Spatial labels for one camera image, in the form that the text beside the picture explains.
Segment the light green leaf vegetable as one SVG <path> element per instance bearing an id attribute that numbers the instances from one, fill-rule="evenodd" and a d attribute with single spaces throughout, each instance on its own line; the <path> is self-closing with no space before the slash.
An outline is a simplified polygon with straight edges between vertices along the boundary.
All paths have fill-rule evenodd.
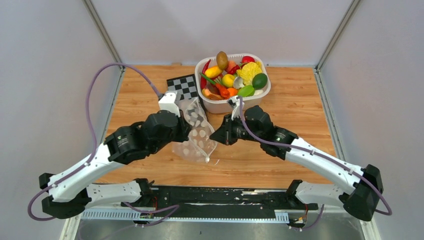
<path id="1" fill-rule="evenodd" d="M 237 95 L 240 97 L 251 97 L 255 94 L 255 88 L 252 85 L 246 85 L 240 88 L 237 92 Z"/>

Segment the white grey mushroom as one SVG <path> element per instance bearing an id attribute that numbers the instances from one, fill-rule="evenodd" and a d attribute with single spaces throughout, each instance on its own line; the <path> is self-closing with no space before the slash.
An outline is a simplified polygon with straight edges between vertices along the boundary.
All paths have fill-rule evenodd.
<path id="1" fill-rule="evenodd" d="M 243 79 L 240 76 L 237 76 L 233 81 L 233 88 L 239 90 L 243 88 L 244 86 L 245 85 L 244 85 Z"/>

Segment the dark green lime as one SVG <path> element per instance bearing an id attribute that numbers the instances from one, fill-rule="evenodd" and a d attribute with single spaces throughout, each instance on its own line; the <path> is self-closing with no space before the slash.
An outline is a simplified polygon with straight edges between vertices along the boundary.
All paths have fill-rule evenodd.
<path id="1" fill-rule="evenodd" d="M 263 89 L 268 83 L 268 76 L 265 73 L 258 73 L 252 79 L 252 86 L 255 90 Z"/>

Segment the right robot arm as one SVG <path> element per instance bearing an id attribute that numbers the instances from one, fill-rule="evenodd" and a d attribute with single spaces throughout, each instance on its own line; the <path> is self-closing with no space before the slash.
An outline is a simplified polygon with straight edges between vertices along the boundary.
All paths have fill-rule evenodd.
<path id="1" fill-rule="evenodd" d="M 382 177 L 377 167 L 354 165 L 317 149 L 294 132 L 274 125 L 269 114 L 257 105 L 243 115 L 225 115 L 210 139 L 227 146 L 238 140 L 258 142 L 266 154 L 306 167 L 330 181 L 317 184 L 293 180 L 285 195 L 286 204 L 292 209 L 303 204 L 335 206 L 366 222 L 375 213 L 392 214 L 383 197 Z M 377 208 L 379 203 L 384 204 L 385 212 Z"/>

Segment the clear dotted zip bag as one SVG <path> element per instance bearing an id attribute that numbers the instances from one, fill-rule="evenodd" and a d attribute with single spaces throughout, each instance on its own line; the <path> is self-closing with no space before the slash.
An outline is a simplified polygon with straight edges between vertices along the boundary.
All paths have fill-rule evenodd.
<path id="1" fill-rule="evenodd" d="M 191 126 L 191 131 L 187 141 L 172 144 L 172 152 L 186 161 L 208 163 L 217 142 L 210 139 L 215 130 L 209 123 L 199 98 L 181 100 L 178 106 Z"/>

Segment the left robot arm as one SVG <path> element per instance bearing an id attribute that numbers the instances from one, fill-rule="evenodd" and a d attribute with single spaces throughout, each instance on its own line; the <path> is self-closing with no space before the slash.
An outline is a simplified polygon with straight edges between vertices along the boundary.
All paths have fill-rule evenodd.
<path id="1" fill-rule="evenodd" d="M 113 170 L 158 153 L 171 142 L 187 141 L 191 130 L 192 126 L 182 113 L 176 115 L 167 110 L 150 114 L 145 121 L 118 128 L 105 138 L 94 154 L 61 173 L 39 176 L 40 187 L 46 187 L 48 193 L 41 201 L 42 211 L 57 219 L 68 219 L 103 204 L 121 202 L 149 206 L 154 197 L 152 184 L 146 178 L 120 184 L 95 181 Z"/>

